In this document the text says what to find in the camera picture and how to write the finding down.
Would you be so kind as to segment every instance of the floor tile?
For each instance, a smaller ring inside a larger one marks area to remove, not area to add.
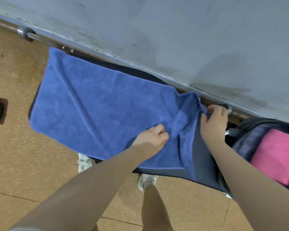
[[[230,203],[223,231],[253,231],[253,228],[235,201],[231,201]]]
[[[0,29],[0,192],[43,201],[77,174],[77,154],[34,132],[28,112],[48,59],[48,46]]]
[[[132,174],[112,200],[104,217],[142,225],[143,193],[137,187],[137,174]],[[176,230],[220,230],[229,200],[219,191],[170,177],[160,177],[157,188]]]
[[[39,203],[0,194],[0,231],[7,230]]]
[[[142,230],[142,226],[125,223],[122,221],[110,220],[107,218],[101,218],[97,222],[97,226],[98,226],[99,231],[109,231],[109,230],[141,231]]]

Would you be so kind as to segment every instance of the white wall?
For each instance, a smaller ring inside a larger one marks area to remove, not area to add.
[[[0,0],[0,14],[289,122],[289,0]]]

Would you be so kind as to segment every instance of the hand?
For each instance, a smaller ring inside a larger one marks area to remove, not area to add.
[[[210,105],[208,112],[212,113],[209,120],[205,114],[201,116],[201,137],[208,147],[214,144],[223,144],[228,122],[228,110],[219,105]]]
[[[165,132],[164,126],[159,124],[141,132],[131,145],[131,148],[135,148],[147,160],[157,154],[168,139],[169,135]]]

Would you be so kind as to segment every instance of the person's left hand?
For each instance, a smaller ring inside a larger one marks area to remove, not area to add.
[[[131,148],[139,151],[145,159],[149,159],[163,148],[168,139],[169,135],[165,132],[164,126],[159,124],[141,132],[131,145]]]

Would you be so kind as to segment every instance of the tile grout line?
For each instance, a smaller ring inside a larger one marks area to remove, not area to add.
[[[109,217],[103,217],[102,216],[101,218],[109,219],[109,220],[112,220],[112,221],[119,221],[119,222],[127,223],[127,224],[130,224],[130,225],[137,225],[137,226],[142,227],[142,225],[139,225],[139,224],[134,224],[134,223],[130,223],[130,222],[127,222],[127,221],[120,221],[120,220],[116,220],[116,219],[109,218]]]
[[[28,200],[28,201],[30,201],[30,202],[35,202],[35,203],[39,203],[39,204],[41,203],[41,202],[36,201],[36,200],[26,199],[26,198],[19,197],[19,196],[16,196],[16,195],[9,195],[9,194],[5,194],[5,193],[2,193],[2,192],[0,192],[0,194],[2,194],[2,195],[6,195],[6,196],[11,196],[11,197],[18,198],[18,199]]]
[[[230,207],[230,202],[229,202],[229,205],[228,205],[226,214],[225,214],[225,218],[224,218],[224,222],[223,222],[222,228],[224,227],[224,224],[225,224],[225,221],[226,221],[226,217],[227,217],[227,213],[228,213],[229,207]]]

